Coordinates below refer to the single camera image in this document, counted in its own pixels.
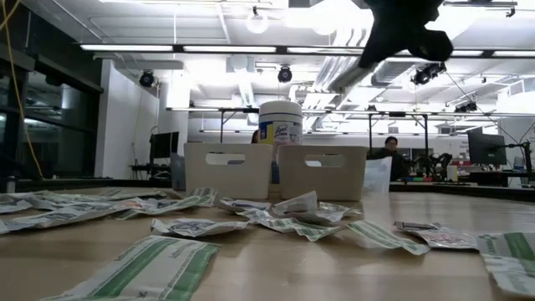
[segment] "white container lid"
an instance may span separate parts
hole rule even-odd
[[[261,104],[259,115],[267,114],[292,114],[303,117],[301,105],[287,100],[274,100]]]

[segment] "plastic bag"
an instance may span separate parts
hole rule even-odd
[[[390,170],[392,157],[367,160],[364,171],[364,194],[388,194],[390,191]]]

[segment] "black jacket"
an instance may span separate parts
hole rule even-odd
[[[387,156],[392,157],[392,169],[390,170],[391,181],[396,181],[402,177],[409,176],[409,168],[405,164],[405,159],[403,159],[403,156],[398,154],[395,151],[382,148],[370,154],[369,158],[371,160],[378,160],[378,159],[386,158]]]

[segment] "yellow cable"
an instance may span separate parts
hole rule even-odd
[[[15,64],[13,62],[13,52],[11,50],[11,39],[9,36],[9,26],[8,26],[8,20],[13,15],[13,12],[15,11],[15,8],[17,8],[17,5],[20,1],[17,1],[15,5],[13,6],[13,10],[7,15],[6,12],[6,0],[2,0],[3,5],[3,17],[4,22],[0,24],[0,30],[5,26],[6,27],[6,38],[8,40],[8,52],[9,52],[9,63],[11,63],[11,73],[13,76],[13,80],[15,81],[15,84],[13,85],[15,87],[15,95],[17,96],[17,102],[18,102],[18,109],[20,110],[20,119],[23,121],[23,128],[24,133],[26,134],[26,139],[28,140],[28,145],[30,147],[30,152],[32,153],[33,161],[35,162],[35,166],[37,167],[37,170],[39,172],[39,175],[41,178],[43,178],[43,173],[41,172],[41,166],[39,166],[39,162],[37,160],[37,157],[35,156],[35,152],[33,151],[32,141],[30,141],[30,135],[28,134],[28,128],[26,127],[26,124],[24,123],[24,111],[23,111],[23,103],[20,100],[20,93],[18,92],[18,84],[17,84],[17,74],[15,73]]]

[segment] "wooden table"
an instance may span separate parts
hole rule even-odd
[[[402,220],[442,222],[470,232],[535,232],[535,207],[521,202],[390,193],[364,199],[362,207],[365,219],[383,227]],[[177,217],[243,220],[216,208],[162,218]],[[0,236],[1,300],[37,300],[71,289],[149,235],[150,220],[105,218]],[[348,229],[318,242],[260,226],[202,240],[220,243],[222,248],[194,301],[513,299],[506,298],[488,277],[477,253],[431,251],[417,257],[404,250],[363,249]]]

